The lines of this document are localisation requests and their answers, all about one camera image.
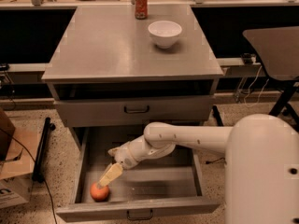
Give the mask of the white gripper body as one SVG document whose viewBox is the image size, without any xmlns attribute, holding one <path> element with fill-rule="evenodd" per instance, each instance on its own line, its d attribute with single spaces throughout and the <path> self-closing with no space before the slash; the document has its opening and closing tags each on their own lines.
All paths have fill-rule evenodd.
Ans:
<svg viewBox="0 0 299 224">
<path fill-rule="evenodd" d="M 144 160 L 156 160 L 172 153 L 174 144 L 162 144 L 160 147 L 152 146 L 144 136 L 140 136 L 133 141 L 114 147 L 108 154 L 114 158 L 115 162 L 123 169 L 132 169 Z"/>
</svg>

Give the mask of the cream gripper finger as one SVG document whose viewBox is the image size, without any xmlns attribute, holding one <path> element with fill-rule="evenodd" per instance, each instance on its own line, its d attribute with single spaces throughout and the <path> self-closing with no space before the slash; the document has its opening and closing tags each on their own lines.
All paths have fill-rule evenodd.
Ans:
<svg viewBox="0 0 299 224">
<path fill-rule="evenodd" d="M 122 175 L 123 168 L 119 163 L 111 163 L 99 178 L 97 187 L 103 188 Z"/>
</svg>

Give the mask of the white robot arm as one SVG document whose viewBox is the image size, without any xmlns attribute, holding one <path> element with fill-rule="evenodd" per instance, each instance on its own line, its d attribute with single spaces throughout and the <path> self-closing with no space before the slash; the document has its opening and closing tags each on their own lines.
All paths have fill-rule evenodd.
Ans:
<svg viewBox="0 0 299 224">
<path fill-rule="evenodd" d="M 225 156 L 225 224 L 298 224 L 299 133 L 265 114 L 242 118 L 233 127 L 148 124 L 141 136 L 109 155 L 115 160 L 100 187 L 143 160 L 159 159 L 176 146 Z"/>
</svg>

